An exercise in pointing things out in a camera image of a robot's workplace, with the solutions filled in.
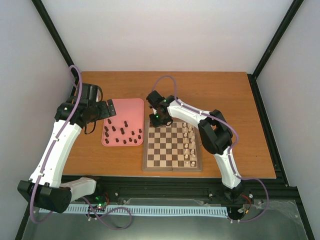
white wall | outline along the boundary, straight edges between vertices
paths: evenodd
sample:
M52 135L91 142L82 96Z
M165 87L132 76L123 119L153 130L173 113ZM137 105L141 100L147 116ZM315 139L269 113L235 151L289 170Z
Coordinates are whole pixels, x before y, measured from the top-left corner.
M71 82L31 0L2 2L0 32L0 239L11 240L27 206L18 183L36 168Z
M83 71L252 73L292 0L43 0Z
M306 0L258 85L290 185L320 239L320 1Z

pink tray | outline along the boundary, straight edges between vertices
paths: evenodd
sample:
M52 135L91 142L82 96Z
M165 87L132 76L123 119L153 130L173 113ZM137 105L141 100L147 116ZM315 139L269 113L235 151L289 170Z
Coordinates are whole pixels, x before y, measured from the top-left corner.
M141 98L112 99L112 101L116 115L104 119L102 145L115 147L138 146L142 144L144 141L144 101Z

table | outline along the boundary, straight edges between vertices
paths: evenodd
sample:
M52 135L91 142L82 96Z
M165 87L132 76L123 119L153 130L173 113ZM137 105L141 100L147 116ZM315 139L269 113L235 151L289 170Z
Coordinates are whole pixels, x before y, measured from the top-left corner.
M243 177L276 178L272 160L259 119L249 80L245 72L82 72L84 83L102 88L103 98L141 98L144 118L152 113L146 101L155 81L171 75L177 81L178 97L199 109L220 110L238 132L234 159ZM163 96L174 94L170 78L159 82L156 90ZM103 121L92 134L76 139L63 170L64 175L195 177L220 178L215 158L202 147L201 172L142 171L143 144L140 146L105 147L101 143Z

black metal frame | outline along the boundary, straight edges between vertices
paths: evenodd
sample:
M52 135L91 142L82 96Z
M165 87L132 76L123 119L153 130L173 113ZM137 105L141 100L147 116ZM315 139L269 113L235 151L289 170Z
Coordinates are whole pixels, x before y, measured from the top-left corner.
M302 219L304 229L310 240L315 239L311 230L304 206L302 204L298 189L289 186L286 173L279 155L279 151L275 142L275 138L268 120L266 109L259 91L257 78L268 59L276 48L281 37L285 33L287 27L297 13L299 7L304 0L293 0L290 8L284 16L280 26L275 32L270 44L266 48L261 60L259 61L253 74L248 74L249 84L256 104L256 108L260 117L264 136L268 145L273 167L276 173L276 179L263 179L271 200L294 200L297 204L300 217ZM41 16L44 24L50 32L53 40L59 48L66 64L73 65L73 61L61 40L48 12L41 0L32 0L35 8ZM78 83L78 75L73 72L75 83ZM71 95L75 94L75 88L72 89ZM63 182L69 182L78 179L79 176L63 176ZM122 203L125 199L130 198L180 198L180 199L196 199L210 204L221 204L226 207L239 206L242 203L227 203L220 198L222 191L222 182L218 178L172 178L172 177L101 177L102 188L108 192L111 202ZM246 191L253 194L255 199L265 199L265 191L262 186L254 181L246 181ZM29 218L29 208L27 207L16 240L22 239L25 227Z

robotic arm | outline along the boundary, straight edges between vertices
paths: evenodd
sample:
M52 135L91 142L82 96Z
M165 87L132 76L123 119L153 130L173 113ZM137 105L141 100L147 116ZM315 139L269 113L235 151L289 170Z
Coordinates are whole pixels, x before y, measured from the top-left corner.
M73 110L75 106L73 103L76 101L76 97L70 97L57 108L54 117L56 122L53 125L52 135L40 163L31 174L29 181L21 180L19 182L18 191L30 203L37 178L41 175L34 199L35 207L63 213L70 202L80 197L91 195L96 190L97 181L92 176L61 184L65 163L81 130L84 128L84 133L90 134L95 130L96 121L116 115L112 100L107 100L107 103L102 101L103 93L100 87L84 83L80 97L76 111L58 140L56 135ZM88 123L94 123L93 130L89 133L87 133ZM53 140L57 141L50 150ZM48 151L51 151L51 153L45 169L41 173L40 170L43 167Z
M161 125L169 126L173 122L172 118L178 118L195 126L199 130L202 145L205 150L213 154L221 172L222 183L227 187L224 194L229 201L233 202L243 191L243 185L241 180L236 176L236 174L238 176L240 174L237 170L232 151L230 154L235 173L228 158L228 150L232 144L233 136L231 130L210 117L192 111L196 110L196 108L182 101L176 102L172 95L164 98L154 90L146 99L149 102L149 107L153 109L153 114L150 114L149 117L154 127ZM202 113L216 117L224 122L226 121L218 110L212 112L202 111Z

